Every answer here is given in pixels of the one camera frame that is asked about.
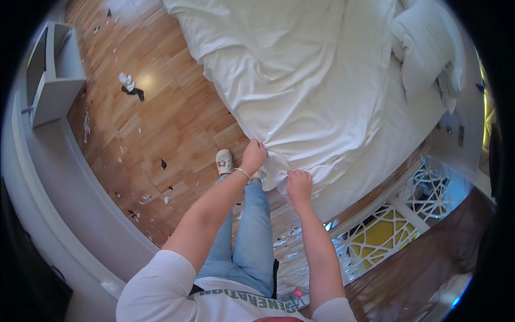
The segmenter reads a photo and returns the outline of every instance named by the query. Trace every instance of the white lattice partition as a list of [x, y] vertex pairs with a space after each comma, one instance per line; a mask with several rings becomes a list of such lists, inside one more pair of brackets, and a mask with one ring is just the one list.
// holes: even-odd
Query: white lattice partition
[[344, 279], [347, 277], [352, 282], [418, 235], [415, 227], [394, 206], [385, 203], [333, 239]]
[[441, 175], [422, 162], [412, 176], [403, 177], [404, 184], [393, 190], [382, 206], [339, 226], [337, 237], [330, 231], [344, 284], [376, 267], [451, 213], [470, 191], [470, 184], [455, 176], [453, 184], [451, 173]]
[[432, 227], [468, 196], [468, 186], [467, 182], [453, 184], [450, 174], [442, 175], [423, 163], [395, 197]]

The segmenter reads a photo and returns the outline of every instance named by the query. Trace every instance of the white slipper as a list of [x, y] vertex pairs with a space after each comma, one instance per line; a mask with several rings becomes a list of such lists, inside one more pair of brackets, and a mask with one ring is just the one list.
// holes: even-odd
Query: white slipper
[[232, 153], [229, 149], [223, 149], [216, 154], [216, 167], [218, 174], [232, 173]]

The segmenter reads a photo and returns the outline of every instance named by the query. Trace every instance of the light blue jeans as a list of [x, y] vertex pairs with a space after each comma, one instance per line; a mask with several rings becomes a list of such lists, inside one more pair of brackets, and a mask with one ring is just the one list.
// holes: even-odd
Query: light blue jeans
[[[221, 176], [215, 184], [228, 175]], [[273, 292], [273, 246], [270, 204], [260, 181], [245, 186], [245, 211], [231, 252], [232, 210], [218, 230], [197, 278], [218, 277], [253, 287], [265, 297]]]

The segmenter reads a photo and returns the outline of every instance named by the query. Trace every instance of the wooden floor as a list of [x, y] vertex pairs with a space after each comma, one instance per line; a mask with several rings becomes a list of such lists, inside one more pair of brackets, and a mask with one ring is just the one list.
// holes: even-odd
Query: wooden floor
[[[108, 9], [112, 17], [106, 24]], [[88, 77], [85, 94], [68, 115], [75, 138], [118, 207], [162, 246], [186, 210], [217, 180], [217, 151], [231, 149], [238, 166], [249, 140], [203, 77], [177, 19], [166, 13], [160, 0], [70, 0], [65, 21], [77, 29]], [[132, 75], [144, 91], [143, 102], [121, 91], [121, 72]], [[91, 129], [87, 143], [86, 110]], [[367, 195], [353, 213], [381, 191]], [[274, 250], [281, 261], [278, 298], [289, 300], [295, 287], [305, 293], [308, 287], [302, 235], [289, 236], [300, 221], [276, 190], [269, 199], [273, 242], [288, 239]], [[234, 209], [234, 236], [245, 207], [243, 196], [239, 204]], [[288, 259], [293, 253], [298, 254]]]

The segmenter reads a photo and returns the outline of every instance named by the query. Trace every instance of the bracelet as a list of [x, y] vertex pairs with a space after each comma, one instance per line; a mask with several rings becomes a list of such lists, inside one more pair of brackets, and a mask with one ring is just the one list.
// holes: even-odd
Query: bracelet
[[238, 170], [238, 171], [242, 172], [242, 173], [243, 173], [244, 175], [246, 175], [246, 176], [247, 176], [247, 178], [250, 180], [250, 176], [249, 176], [249, 174], [248, 174], [245, 170], [240, 169], [240, 168], [234, 168], [233, 170]]

